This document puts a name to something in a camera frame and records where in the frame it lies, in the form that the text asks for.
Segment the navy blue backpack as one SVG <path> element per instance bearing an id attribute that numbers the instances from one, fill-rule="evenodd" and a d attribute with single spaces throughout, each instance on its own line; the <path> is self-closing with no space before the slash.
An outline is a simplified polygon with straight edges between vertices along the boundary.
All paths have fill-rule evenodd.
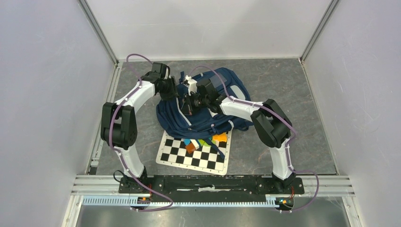
<path id="1" fill-rule="evenodd" d="M 229 95 L 242 100 L 251 100 L 249 92 L 234 71 L 224 67 L 215 71 L 224 81 Z M 169 136 L 177 139 L 205 139 L 232 129 L 246 131 L 250 126 L 253 126 L 252 121 L 214 113 L 205 105 L 201 105 L 200 108 L 193 107 L 190 115 L 188 108 L 184 107 L 184 96 L 188 94 L 184 76 L 185 72 L 181 71 L 177 85 L 179 97 L 174 100 L 161 100 L 156 106 L 158 122 Z M 192 79 L 197 82 L 209 79 L 219 95 L 226 95 L 221 81 L 212 71 L 192 76 Z"/>

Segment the brown orange toy block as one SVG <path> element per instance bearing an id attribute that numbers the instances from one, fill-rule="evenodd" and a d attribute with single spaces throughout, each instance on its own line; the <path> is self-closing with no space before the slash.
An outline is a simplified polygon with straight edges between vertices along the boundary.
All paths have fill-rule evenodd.
<path id="1" fill-rule="evenodd" d="M 197 147 L 193 143 L 189 143 L 185 146 L 185 149 L 187 151 L 187 154 L 192 154 L 197 149 Z"/>

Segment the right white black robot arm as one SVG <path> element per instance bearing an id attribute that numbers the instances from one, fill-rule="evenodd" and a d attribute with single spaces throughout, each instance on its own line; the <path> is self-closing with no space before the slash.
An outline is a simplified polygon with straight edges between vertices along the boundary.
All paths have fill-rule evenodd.
<path id="1" fill-rule="evenodd" d="M 292 125 L 274 100 L 269 99 L 262 103 L 220 95 L 210 79 L 196 81 L 190 76 L 185 76 L 183 84 L 188 88 L 181 107 L 183 114 L 194 115 L 207 108 L 211 113 L 251 121 L 259 139 L 270 148 L 274 189 L 285 193 L 292 187 L 296 173 L 286 152 Z"/>

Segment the aluminium frame rail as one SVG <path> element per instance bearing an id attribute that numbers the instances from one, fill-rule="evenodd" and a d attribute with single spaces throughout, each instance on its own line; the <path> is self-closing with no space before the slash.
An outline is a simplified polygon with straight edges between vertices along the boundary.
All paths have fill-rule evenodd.
<path id="1" fill-rule="evenodd" d="M 354 197 L 355 192 L 346 176 L 320 176 L 317 182 L 312 176 L 303 176 L 301 186 L 304 193 L 297 193 L 296 198 Z M 84 205 L 132 206 L 132 207 L 269 207 L 278 208 L 278 202 L 288 197 L 286 194 L 265 194 L 241 189 L 238 195 L 233 191 L 217 190 L 212 187 L 195 190 L 194 196 L 185 198 L 187 189 L 178 191 L 178 195 L 169 192 L 169 202 L 161 197 L 145 191 L 144 193 L 120 193 L 120 185 L 112 176 L 78 175 L 74 182 L 71 195 L 81 196 Z"/>

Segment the black and white chessboard mat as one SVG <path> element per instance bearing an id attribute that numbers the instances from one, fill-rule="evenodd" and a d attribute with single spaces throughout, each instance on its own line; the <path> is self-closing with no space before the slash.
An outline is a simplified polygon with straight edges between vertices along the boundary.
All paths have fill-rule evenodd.
<path id="1" fill-rule="evenodd" d="M 184 169 L 196 170 L 213 175 L 226 175 L 228 170 L 232 132 L 227 132 L 227 142 L 216 142 L 224 154 L 222 158 L 213 147 L 200 146 L 192 154 L 187 154 L 184 139 L 175 139 L 163 133 L 156 163 Z"/>

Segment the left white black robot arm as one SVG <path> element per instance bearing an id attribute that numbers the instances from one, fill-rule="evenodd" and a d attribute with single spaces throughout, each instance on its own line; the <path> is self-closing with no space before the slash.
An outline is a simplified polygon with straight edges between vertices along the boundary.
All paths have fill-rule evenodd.
<path id="1" fill-rule="evenodd" d="M 101 139 L 117 154 L 123 172 L 132 177 L 130 186 L 139 193 L 148 188 L 148 179 L 142 176 L 145 167 L 135 146 L 138 135 L 136 113 L 157 94 L 164 100 L 178 96 L 175 78 L 170 72 L 166 64 L 154 62 L 151 70 L 139 77 L 130 92 L 102 107 Z"/>

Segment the green toy block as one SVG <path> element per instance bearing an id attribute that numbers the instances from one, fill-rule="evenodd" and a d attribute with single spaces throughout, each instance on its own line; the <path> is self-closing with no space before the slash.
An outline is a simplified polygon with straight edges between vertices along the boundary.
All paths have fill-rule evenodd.
<path id="1" fill-rule="evenodd" d="M 205 140 L 198 140 L 198 142 L 199 142 L 200 146 L 210 147 L 210 146 L 211 146 L 210 143 L 216 145 L 216 141 L 214 141 L 214 140 L 207 140 L 207 141 L 205 141 Z"/>

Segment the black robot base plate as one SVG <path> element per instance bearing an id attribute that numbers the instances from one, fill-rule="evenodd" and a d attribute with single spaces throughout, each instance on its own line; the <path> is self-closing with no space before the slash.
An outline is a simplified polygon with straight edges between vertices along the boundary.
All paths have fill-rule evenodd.
<path id="1" fill-rule="evenodd" d="M 303 195 L 302 179 L 289 183 L 269 175 L 154 175 L 136 182 L 123 176 L 118 180 L 120 194 L 138 194 L 142 201 L 173 202 L 263 202 L 266 195 Z"/>

